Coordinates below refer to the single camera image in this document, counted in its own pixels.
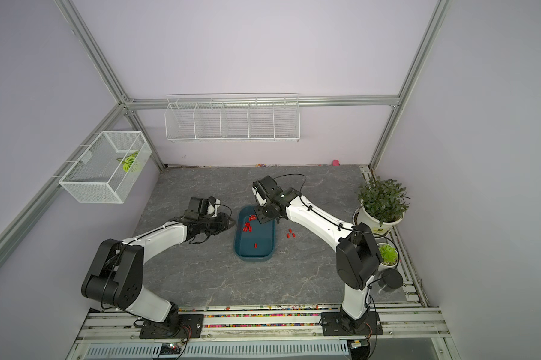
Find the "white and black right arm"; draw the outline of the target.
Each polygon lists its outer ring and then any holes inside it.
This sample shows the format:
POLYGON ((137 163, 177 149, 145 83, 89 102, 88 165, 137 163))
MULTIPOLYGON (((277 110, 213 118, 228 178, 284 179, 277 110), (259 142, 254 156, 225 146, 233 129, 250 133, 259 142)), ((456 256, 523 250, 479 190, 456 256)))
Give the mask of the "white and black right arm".
POLYGON ((364 223, 352 224, 318 208, 297 190, 277 193, 253 189, 261 222, 284 218, 299 224, 328 244, 336 253, 336 271, 345 284, 342 314, 351 320, 369 311, 371 284, 384 262, 381 244, 364 223))

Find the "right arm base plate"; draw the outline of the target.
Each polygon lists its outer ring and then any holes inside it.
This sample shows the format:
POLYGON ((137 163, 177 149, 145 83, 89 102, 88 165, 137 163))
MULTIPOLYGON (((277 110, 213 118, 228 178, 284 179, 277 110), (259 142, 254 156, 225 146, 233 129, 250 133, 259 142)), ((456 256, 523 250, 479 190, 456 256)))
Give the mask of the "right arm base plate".
POLYGON ((344 311, 324 312, 319 325, 323 336, 372 336, 383 335, 380 316, 377 312, 368 311, 360 319, 353 319, 344 311))

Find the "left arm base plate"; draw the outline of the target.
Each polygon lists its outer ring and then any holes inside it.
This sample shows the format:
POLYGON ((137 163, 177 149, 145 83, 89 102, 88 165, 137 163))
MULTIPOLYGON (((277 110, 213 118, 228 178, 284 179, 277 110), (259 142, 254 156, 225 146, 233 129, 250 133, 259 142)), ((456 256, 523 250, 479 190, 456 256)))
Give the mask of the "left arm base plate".
POLYGON ((179 313, 165 322, 144 320, 139 338, 148 339, 193 339, 201 337, 204 316, 200 313, 179 313))

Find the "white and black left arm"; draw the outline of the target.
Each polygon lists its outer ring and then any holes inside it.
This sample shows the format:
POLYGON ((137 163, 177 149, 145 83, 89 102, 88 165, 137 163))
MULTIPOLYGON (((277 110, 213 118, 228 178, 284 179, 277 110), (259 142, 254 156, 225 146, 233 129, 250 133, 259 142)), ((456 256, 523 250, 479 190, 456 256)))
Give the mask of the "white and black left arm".
POLYGON ((197 220, 175 217, 142 235, 103 241, 81 285, 81 295, 110 305, 149 323, 176 327, 178 307, 143 285, 144 266, 164 251, 204 234, 209 239, 231 229, 236 221, 227 213, 197 220))

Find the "teal plastic storage box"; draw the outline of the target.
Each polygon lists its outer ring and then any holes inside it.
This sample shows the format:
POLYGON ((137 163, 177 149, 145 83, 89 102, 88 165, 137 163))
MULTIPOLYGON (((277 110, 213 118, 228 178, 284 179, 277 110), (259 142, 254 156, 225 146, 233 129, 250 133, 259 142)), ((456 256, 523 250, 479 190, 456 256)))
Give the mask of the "teal plastic storage box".
POLYGON ((238 215, 237 232, 234 238, 234 253, 243 261, 262 262, 273 256, 276 246, 276 222, 260 224, 258 219, 249 220, 256 216, 253 206, 243 207, 238 215), (244 232, 245 223, 250 223, 252 232, 244 232))

